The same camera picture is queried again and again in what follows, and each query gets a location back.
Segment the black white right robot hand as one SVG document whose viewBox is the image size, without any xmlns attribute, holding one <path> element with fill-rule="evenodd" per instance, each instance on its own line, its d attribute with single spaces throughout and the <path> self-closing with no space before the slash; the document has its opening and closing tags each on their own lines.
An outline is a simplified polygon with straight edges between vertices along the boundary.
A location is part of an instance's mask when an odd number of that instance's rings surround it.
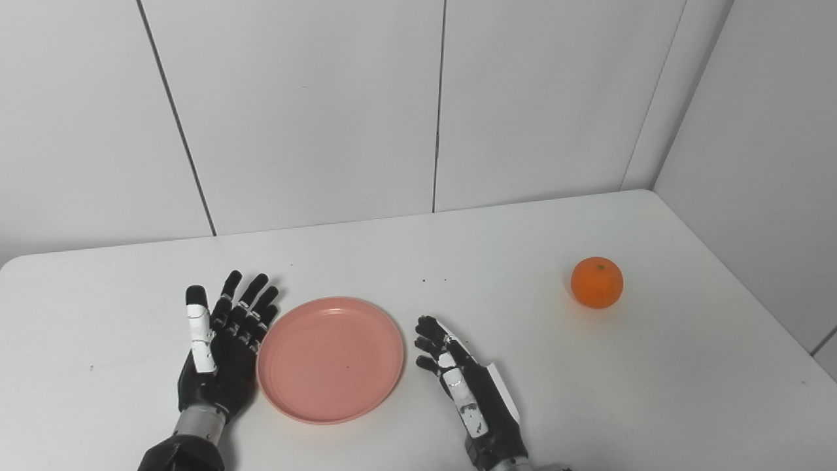
<svg viewBox="0 0 837 471">
<path fill-rule="evenodd" d="M 416 364 L 434 374 L 466 429 L 464 448 L 478 470 L 532 469 L 520 417 L 494 364 L 482 366 L 464 343 L 436 318 L 415 326 Z"/>
</svg>

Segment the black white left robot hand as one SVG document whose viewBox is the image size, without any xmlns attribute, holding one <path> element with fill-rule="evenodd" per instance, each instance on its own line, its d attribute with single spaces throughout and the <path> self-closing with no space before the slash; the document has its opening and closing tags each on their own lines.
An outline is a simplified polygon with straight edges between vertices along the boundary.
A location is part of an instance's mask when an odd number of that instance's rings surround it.
<svg viewBox="0 0 837 471">
<path fill-rule="evenodd" d="M 186 289 L 186 312 L 198 315 L 198 325 L 209 335 L 198 352 L 190 351 L 177 381 L 177 408 L 206 404 L 232 421 L 253 399 L 255 364 L 272 322 L 280 312 L 280 294 L 260 273 L 237 296 L 243 275 L 233 270 L 224 281 L 218 301 L 207 306 L 201 285 Z"/>
</svg>

